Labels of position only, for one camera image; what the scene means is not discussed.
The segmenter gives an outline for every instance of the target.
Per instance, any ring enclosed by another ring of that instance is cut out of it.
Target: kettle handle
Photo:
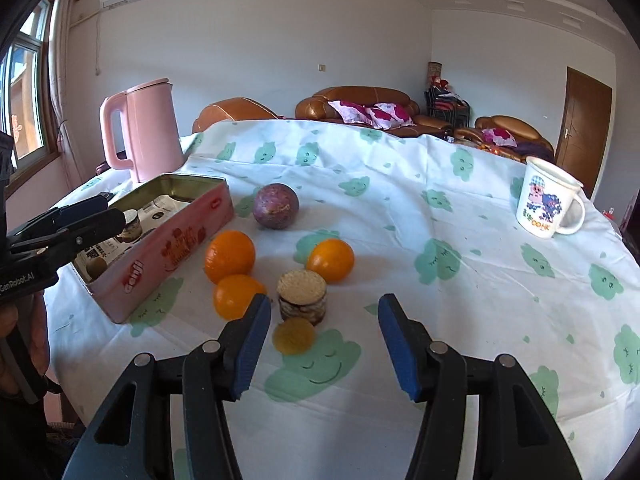
[[[130,158],[121,159],[116,155],[116,145],[113,140],[113,130],[111,129],[111,114],[120,112],[120,123],[122,124],[122,136],[129,136],[129,121],[127,120],[127,93],[107,97],[100,106],[100,129],[102,130],[102,144],[104,145],[104,155],[107,163],[114,170],[133,170],[134,163]]]

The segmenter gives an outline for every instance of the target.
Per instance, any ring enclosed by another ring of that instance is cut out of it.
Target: kettle lid
[[[127,94],[135,92],[136,90],[142,90],[143,88],[147,88],[148,86],[160,85],[168,82],[169,80],[165,77],[163,77],[162,79],[154,79],[153,81],[149,81],[148,83],[142,83],[140,85],[135,85],[135,86],[132,86],[131,88],[128,88]]]

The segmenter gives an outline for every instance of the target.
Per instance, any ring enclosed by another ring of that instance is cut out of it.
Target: snack package
[[[93,247],[90,247],[78,254],[76,258],[77,267],[80,270],[84,279],[89,283],[98,276],[91,276],[87,272],[87,266],[91,265],[89,262],[95,258],[102,258],[107,267],[121,257],[128,249],[132,248],[137,242],[142,240],[145,236],[151,233],[156,227],[162,225],[169,218],[174,216],[178,211],[189,205],[189,202],[182,202],[176,200],[169,195],[160,195],[153,199],[151,202],[138,209],[137,215],[131,215],[132,220],[127,223],[124,231],[113,238],[109,238]],[[140,236],[135,239],[131,239],[130,233],[134,230],[131,228],[132,224],[138,224],[142,227]]]

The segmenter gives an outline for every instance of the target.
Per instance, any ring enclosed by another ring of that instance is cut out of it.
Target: cup
[[[541,158],[528,156],[516,210],[518,223],[539,238],[551,238],[555,233],[574,234],[584,223],[584,202],[578,196],[581,188],[582,183],[566,171]],[[580,206],[578,221],[562,226],[573,202]]]

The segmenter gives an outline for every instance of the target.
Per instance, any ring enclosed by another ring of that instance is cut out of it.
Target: small round cake
[[[277,290],[282,319],[304,317],[314,326],[324,319],[326,282],[320,274],[306,269],[285,272]]]
[[[124,212],[124,221],[125,226],[120,233],[121,240],[127,243],[135,242],[142,236],[142,225],[140,224],[138,212],[135,209],[127,209]]]
[[[316,340],[314,326],[305,317],[290,317],[273,331],[273,346],[282,355],[308,351]]]

